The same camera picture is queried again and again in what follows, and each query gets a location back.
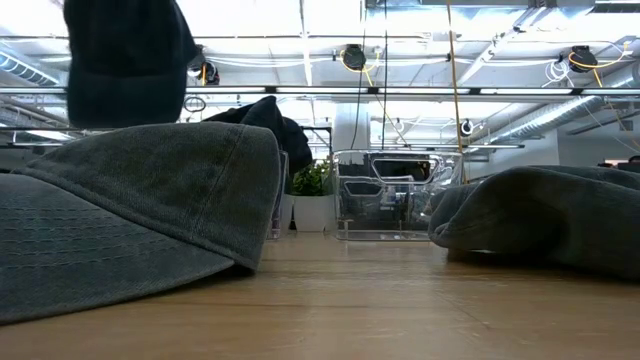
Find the cap brim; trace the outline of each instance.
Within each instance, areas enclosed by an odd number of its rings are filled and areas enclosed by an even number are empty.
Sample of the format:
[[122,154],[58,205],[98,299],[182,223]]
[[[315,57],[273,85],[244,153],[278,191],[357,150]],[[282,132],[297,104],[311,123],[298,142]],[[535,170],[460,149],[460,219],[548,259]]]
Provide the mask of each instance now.
[[54,185],[0,175],[0,324],[149,295],[234,262]]
[[67,86],[69,121],[85,129],[176,122],[182,111],[187,68],[153,76],[93,74],[71,63]]

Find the black fabric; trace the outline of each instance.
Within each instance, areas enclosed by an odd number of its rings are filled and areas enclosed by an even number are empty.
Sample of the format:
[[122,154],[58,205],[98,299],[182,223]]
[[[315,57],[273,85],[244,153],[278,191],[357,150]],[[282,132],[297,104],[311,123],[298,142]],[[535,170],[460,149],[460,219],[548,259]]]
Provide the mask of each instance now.
[[518,167],[431,198],[429,236],[466,251],[525,255],[640,280],[640,175]]
[[222,123],[95,135],[0,174],[0,324],[257,270],[279,184],[273,134]]
[[289,173],[291,176],[313,162],[313,155],[308,144],[309,139],[298,123],[282,116],[274,96],[267,96],[255,104],[230,109],[203,120],[203,122],[209,121],[270,129],[281,149],[289,154]]
[[74,126],[119,128],[179,118],[187,65],[199,49],[174,0],[67,0],[64,17]]

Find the gray cap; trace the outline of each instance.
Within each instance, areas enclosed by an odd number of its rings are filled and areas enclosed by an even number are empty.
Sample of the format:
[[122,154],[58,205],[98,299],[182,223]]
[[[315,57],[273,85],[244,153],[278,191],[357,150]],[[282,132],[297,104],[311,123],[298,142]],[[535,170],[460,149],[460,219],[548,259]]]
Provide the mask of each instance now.
[[0,175],[0,323],[256,270],[279,182],[267,129],[128,128]]

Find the white planter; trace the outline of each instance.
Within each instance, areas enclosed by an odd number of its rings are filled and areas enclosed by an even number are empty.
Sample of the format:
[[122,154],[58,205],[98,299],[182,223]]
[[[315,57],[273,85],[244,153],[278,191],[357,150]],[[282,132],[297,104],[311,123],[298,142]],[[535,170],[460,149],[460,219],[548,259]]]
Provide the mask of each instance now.
[[296,229],[300,232],[323,232],[333,204],[333,195],[296,196],[293,206]]
[[293,195],[282,195],[282,202],[280,203],[280,232],[282,236],[287,235],[289,232],[289,225],[291,225],[291,216],[293,215],[293,204],[296,197]]

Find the green plant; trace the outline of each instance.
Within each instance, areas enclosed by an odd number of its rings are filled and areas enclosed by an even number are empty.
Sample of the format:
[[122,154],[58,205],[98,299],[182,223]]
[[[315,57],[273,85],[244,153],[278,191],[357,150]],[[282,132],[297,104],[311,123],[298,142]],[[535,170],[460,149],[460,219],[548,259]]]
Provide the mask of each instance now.
[[323,196],[329,193],[325,182],[329,179],[327,161],[311,164],[300,170],[293,179],[293,194],[296,196]]

